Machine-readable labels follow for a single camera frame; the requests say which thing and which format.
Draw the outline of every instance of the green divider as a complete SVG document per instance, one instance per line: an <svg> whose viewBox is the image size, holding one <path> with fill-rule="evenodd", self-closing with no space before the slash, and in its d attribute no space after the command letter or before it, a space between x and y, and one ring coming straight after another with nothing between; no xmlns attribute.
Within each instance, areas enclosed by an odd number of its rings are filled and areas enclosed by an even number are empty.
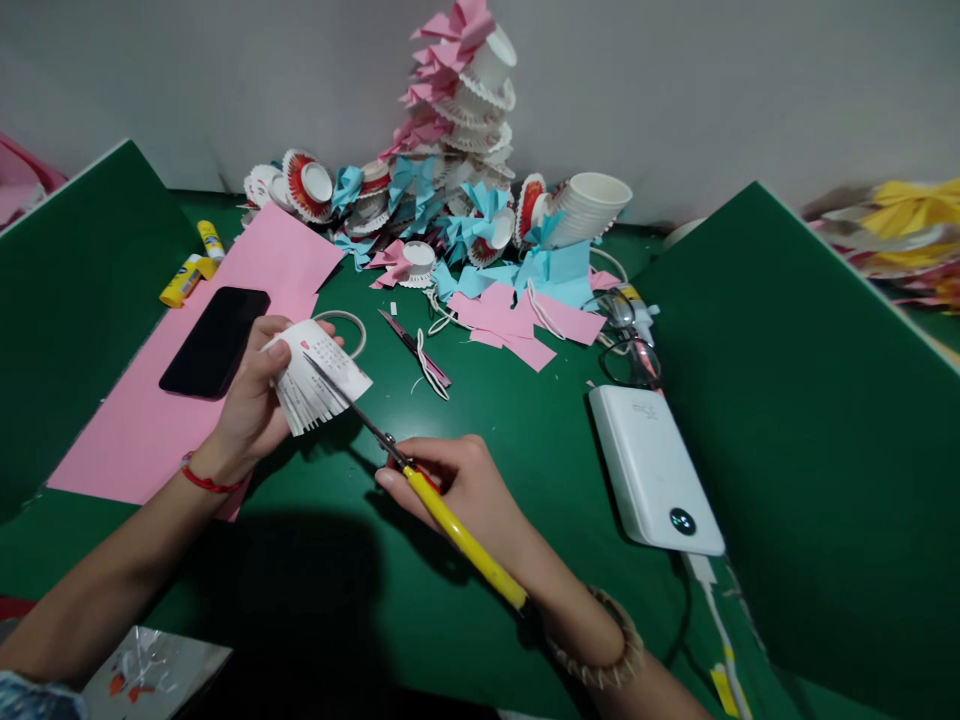
<svg viewBox="0 0 960 720"><path fill-rule="evenodd" d="M93 416L166 310L157 298L190 252L203 252L196 229L130 141L0 235L0 520Z"/></svg>
<svg viewBox="0 0 960 720"><path fill-rule="evenodd" d="M957 371L758 184L638 287L771 659L897 716L955 707Z"/></svg>

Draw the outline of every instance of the sleeve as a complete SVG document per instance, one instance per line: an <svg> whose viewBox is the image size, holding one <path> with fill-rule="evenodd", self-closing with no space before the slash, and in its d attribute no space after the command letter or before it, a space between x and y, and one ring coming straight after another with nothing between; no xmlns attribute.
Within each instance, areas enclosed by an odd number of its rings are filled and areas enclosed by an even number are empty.
<svg viewBox="0 0 960 720"><path fill-rule="evenodd" d="M80 695L63 685L37 685L4 670L0 672L0 718L87 720L87 708Z"/></svg>

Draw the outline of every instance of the yellow scissor handle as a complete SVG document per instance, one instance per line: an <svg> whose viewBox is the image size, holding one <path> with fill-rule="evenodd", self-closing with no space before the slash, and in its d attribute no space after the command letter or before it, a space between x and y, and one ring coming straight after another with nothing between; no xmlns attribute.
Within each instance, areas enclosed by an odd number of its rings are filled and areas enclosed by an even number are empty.
<svg viewBox="0 0 960 720"><path fill-rule="evenodd" d="M443 531L450 537L474 567L487 579L494 589L503 595L514 609L521 610L527 602L527 591L520 587L510 573L500 567L500 563L484 550L483 545L474 539L473 535L463 526L443 499L433 489L430 482L418 470L409 465L403 468L410 487L427 506L427 510L437 521Z"/></svg>

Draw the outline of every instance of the white power bank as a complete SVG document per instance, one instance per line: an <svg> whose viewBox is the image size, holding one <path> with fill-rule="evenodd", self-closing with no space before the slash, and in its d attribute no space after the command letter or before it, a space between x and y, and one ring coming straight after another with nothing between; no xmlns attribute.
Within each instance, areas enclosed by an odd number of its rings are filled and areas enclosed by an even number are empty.
<svg viewBox="0 0 960 720"><path fill-rule="evenodd" d="M604 385L589 397L627 535L669 550L723 555L720 528L663 396Z"/></svg>

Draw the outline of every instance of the white wall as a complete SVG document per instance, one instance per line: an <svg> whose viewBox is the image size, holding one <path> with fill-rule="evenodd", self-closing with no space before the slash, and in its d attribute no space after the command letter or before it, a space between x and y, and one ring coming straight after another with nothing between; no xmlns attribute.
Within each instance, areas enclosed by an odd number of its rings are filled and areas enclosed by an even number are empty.
<svg viewBox="0 0 960 720"><path fill-rule="evenodd" d="M71 174L124 136L172 188L287 147L362 164L402 119L410 32L452 0L0 0L0 130ZM520 56L511 165L629 182L684 220L754 179L960 174L956 0L490 0Z"/></svg>

